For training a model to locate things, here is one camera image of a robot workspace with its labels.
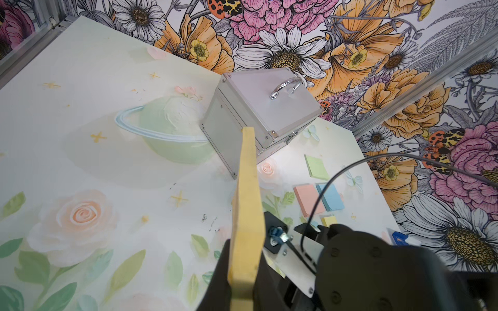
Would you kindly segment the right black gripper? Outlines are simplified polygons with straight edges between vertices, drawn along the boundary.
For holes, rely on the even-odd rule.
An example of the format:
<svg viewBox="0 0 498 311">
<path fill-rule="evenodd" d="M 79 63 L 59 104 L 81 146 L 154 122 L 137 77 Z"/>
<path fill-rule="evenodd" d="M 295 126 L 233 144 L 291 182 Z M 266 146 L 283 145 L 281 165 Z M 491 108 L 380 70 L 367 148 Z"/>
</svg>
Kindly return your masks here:
<svg viewBox="0 0 498 311">
<path fill-rule="evenodd" d="M 311 298 L 292 310 L 478 310 L 463 274 L 420 246 L 392 246 L 345 225 L 294 229 L 323 249 L 313 265 Z"/>
</svg>

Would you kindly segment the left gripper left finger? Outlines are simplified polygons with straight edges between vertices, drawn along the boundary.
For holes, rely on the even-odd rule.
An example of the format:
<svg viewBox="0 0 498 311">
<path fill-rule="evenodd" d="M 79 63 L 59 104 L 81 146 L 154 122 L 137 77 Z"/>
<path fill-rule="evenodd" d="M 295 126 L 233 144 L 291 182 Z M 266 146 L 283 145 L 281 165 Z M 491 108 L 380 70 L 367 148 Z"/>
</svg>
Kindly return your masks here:
<svg viewBox="0 0 498 311">
<path fill-rule="evenodd" d="M 230 239 L 223 246 L 206 293 L 198 311 L 229 311 L 232 289 L 228 282 L 228 265 L 230 257 Z"/>
</svg>

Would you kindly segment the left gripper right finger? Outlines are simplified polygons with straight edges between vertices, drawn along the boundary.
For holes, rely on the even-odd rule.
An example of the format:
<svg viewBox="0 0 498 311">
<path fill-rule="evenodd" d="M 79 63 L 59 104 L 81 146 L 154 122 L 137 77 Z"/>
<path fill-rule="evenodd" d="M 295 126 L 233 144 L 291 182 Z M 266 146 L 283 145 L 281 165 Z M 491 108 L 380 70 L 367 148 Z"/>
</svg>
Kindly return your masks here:
<svg viewBox="0 0 498 311">
<path fill-rule="evenodd" d="M 278 278 L 281 277 L 268 265 L 265 256 L 261 256 L 253 290 L 254 311 L 289 310 L 278 290 Z"/>
</svg>

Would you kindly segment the pale yellow memo pad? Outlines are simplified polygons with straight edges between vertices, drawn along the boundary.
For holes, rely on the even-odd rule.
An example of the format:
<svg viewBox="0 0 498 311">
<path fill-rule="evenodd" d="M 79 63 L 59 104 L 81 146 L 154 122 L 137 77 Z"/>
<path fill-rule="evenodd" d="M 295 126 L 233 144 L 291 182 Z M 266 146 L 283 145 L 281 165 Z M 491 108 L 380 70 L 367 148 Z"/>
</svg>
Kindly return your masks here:
<svg viewBox="0 0 498 311">
<path fill-rule="evenodd" d="M 256 163 L 255 132 L 242 130 L 236 194 L 232 202 L 232 235 L 227 280 L 230 310 L 254 309 L 254 286 L 265 241 L 265 220 Z"/>
</svg>

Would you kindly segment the blue memo pad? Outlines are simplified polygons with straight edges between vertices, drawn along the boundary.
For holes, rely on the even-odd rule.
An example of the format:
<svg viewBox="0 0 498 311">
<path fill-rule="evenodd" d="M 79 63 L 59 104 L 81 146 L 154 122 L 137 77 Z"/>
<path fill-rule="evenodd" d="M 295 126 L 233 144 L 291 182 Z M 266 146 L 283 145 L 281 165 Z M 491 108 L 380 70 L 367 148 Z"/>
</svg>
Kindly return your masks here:
<svg viewBox="0 0 498 311">
<path fill-rule="evenodd" d="M 327 191 L 324 193 L 316 212 L 321 213 L 324 211 L 340 211 L 345 209 L 344 202 L 341 195 L 337 191 L 334 185 L 330 185 Z"/>
</svg>

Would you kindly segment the pink and yellow memo pad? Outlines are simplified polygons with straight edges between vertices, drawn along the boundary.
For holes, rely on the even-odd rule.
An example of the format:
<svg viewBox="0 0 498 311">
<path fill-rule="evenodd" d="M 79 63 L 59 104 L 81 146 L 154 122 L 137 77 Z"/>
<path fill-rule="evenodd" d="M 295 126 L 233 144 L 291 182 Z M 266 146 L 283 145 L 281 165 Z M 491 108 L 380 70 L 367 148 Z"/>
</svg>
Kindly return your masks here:
<svg viewBox="0 0 498 311">
<path fill-rule="evenodd" d="M 303 216 L 308 218 L 319 198 L 316 186 L 313 184 L 298 185 L 294 187 L 294 194 L 296 195 Z"/>
</svg>

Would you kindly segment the green memo pad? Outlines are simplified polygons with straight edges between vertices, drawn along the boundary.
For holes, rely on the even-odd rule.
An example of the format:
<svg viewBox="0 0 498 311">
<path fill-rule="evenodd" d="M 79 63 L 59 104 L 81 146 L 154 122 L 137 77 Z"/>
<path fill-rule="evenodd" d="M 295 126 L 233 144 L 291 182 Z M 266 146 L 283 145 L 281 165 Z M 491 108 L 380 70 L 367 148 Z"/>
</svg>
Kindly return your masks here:
<svg viewBox="0 0 498 311">
<path fill-rule="evenodd" d="M 326 170 L 323 161 L 320 158 L 305 155 L 306 165 L 309 175 L 312 178 L 328 181 L 330 176 Z"/>
</svg>

